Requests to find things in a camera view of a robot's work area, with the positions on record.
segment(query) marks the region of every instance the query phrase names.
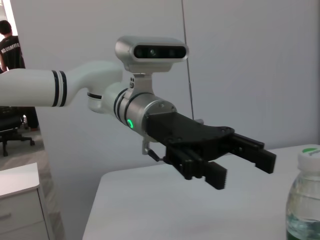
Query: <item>white table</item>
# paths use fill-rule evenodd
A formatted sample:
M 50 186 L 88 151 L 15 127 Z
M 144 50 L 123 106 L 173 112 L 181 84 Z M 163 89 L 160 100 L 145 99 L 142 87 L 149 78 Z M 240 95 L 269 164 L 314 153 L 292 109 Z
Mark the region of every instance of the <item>white table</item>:
M 221 157 L 224 190 L 185 180 L 170 165 L 107 173 L 83 240 L 285 240 L 286 201 L 305 147 L 272 150 L 272 175 L 237 156 Z

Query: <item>depth camera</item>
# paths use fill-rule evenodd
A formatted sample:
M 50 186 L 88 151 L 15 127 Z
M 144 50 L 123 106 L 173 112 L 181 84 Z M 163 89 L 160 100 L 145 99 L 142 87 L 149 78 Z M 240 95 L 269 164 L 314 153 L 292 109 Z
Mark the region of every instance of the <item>depth camera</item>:
M 115 44 L 115 55 L 132 73 L 168 72 L 188 54 L 186 44 L 170 37 L 122 36 Z

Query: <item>white robotic arm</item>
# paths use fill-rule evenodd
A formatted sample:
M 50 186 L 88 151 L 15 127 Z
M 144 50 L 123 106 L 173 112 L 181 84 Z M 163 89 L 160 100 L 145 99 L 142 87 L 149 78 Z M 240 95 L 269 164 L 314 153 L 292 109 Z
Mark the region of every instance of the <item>white robotic arm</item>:
M 113 91 L 125 88 L 121 81 L 122 68 L 106 61 L 93 61 L 67 72 L 13 69 L 0 75 L 0 104 L 12 107 L 64 107 L 71 103 L 80 89 L 87 88 L 88 107 L 97 113 L 108 113 L 108 103 L 118 94 Z M 112 91 L 108 91 L 108 101 L 102 104 L 108 87 Z
M 129 84 L 122 82 L 122 69 L 112 62 L 94 61 L 67 72 L 14 69 L 0 75 L 0 106 L 64 107 L 87 88 L 89 109 L 111 114 L 143 136 L 142 154 L 173 165 L 187 180 L 205 176 L 207 183 L 223 189 L 227 170 L 209 161 L 227 153 L 273 172 L 276 156 L 264 150 L 262 142 L 238 135 L 231 127 L 200 124 L 154 95 L 152 74 L 168 72 L 173 63 L 187 59 L 189 50 L 183 42 L 123 36 L 115 54 L 134 76 Z M 151 141 L 166 146 L 164 158 L 149 148 Z

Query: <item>black hair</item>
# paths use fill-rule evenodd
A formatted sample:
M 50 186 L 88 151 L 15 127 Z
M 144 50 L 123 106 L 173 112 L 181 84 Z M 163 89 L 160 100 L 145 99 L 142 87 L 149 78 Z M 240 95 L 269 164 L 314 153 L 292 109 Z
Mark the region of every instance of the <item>black hair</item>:
M 0 21 L 0 34 L 5 35 L 12 32 L 10 23 L 7 20 Z

